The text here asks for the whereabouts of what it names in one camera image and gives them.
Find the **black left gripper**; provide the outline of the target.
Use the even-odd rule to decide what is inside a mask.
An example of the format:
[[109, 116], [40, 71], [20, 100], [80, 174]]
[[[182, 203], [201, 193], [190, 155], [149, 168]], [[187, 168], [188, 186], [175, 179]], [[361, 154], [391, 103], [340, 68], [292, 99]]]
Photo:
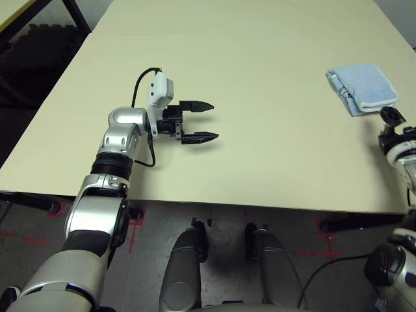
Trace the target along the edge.
[[219, 134], [207, 131], [184, 134], [183, 111], [205, 112], [213, 110], [214, 106], [204, 101], [180, 101], [178, 105], [168, 105], [157, 120], [159, 133], [180, 140], [182, 145], [203, 144], [219, 137]]

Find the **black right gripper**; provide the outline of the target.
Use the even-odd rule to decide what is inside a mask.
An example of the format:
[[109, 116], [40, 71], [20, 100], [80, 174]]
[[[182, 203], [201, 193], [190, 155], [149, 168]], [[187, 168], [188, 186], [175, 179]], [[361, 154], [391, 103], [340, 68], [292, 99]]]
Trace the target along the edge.
[[380, 111], [380, 117], [386, 124], [384, 130], [378, 136], [379, 147], [383, 153], [388, 153], [393, 147], [403, 142], [415, 140], [415, 128], [412, 126], [405, 127], [402, 134], [395, 132], [393, 126], [398, 126], [406, 121], [396, 108], [383, 107]]

